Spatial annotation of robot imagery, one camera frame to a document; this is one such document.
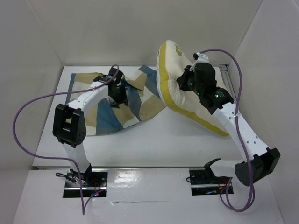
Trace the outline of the cream and yellow pillow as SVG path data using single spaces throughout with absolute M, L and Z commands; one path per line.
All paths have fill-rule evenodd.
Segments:
M 162 43 L 157 55 L 157 90 L 160 98 L 171 110 L 219 136 L 229 136 L 218 119 L 201 105 L 195 93 L 179 88 L 177 79 L 183 75 L 184 68 L 191 64 L 174 41 Z

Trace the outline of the blue beige patchwork pillowcase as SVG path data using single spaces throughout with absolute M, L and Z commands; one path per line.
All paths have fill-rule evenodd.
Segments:
M 85 117 L 87 136 L 115 133 L 149 120 L 166 106 L 157 91 L 157 72 L 146 65 L 122 76 L 128 106 L 112 108 L 109 96 L 96 104 Z

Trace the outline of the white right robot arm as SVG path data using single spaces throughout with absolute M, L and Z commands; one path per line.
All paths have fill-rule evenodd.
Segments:
M 224 126 L 239 148 L 243 161 L 235 164 L 234 172 L 243 185 L 250 186 L 274 171 L 281 156 L 279 150 L 269 148 L 256 135 L 229 92 L 217 85 L 211 64 L 186 66 L 177 82 L 181 90 L 194 92 L 201 105 Z

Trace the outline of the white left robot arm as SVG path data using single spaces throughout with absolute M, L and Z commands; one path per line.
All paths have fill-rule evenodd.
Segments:
M 53 135 L 64 147 L 71 163 L 70 172 L 81 186 L 92 182 L 92 166 L 88 161 L 83 141 L 87 136 L 85 117 L 100 101 L 108 109 L 128 105 L 125 87 L 121 84 L 123 72 L 111 68 L 107 75 L 98 75 L 88 91 L 67 104 L 55 108 Z

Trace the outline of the aluminium rail right side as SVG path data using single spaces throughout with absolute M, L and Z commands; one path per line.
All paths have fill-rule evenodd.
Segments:
M 231 79 L 229 76 L 228 66 L 225 64 L 222 64 L 219 66 L 219 69 L 220 69 L 220 73 L 221 73 L 221 77 L 224 82 L 224 85 L 230 91 L 231 95 L 233 95 L 235 98 L 235 91 L 234 91 L 234 88 L 233 88 L 233 85 L 232 85 L 232 82 L 231 82 Z

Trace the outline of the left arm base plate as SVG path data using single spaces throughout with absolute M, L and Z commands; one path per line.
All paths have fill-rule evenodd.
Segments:
M 69 170 L 66 174 L 55 173 L 55 176 L 65 179 L 63 198 L 80 198 L 78 177 L 73 175 Z M 89 198 L 92 194 L 94 194 L 94 197 L 106 197 L 107 176 L 108 170 L 93 169 L 90 180 L 83 180 L 83 197 Z

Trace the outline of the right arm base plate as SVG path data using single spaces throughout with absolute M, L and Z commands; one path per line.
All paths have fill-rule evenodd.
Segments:
M 228 184 L 229 177 L 208 177 L 204 169 L 190 169 L 186 181 L 191 185 L 192 196 L 219 195 Z

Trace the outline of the aluminium rail front edge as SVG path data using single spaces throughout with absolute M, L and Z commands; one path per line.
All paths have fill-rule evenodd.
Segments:
M 46 170 L 46 169 L 69 169 L 69 166 L 33 166 L 33 169 L 39 170 Z M 189 168 L 191 170 L 195 169 L 204 169 L 204 166 L 199 166 L 199 167 L 195 167 L 195 166 L 182 166 L 182 167 L 174 167 L 174 166 L 157 166 L 157 167 L 153 167 L 153 166 L 92 166 L 92 169 L 142 169 L 142 168 Z

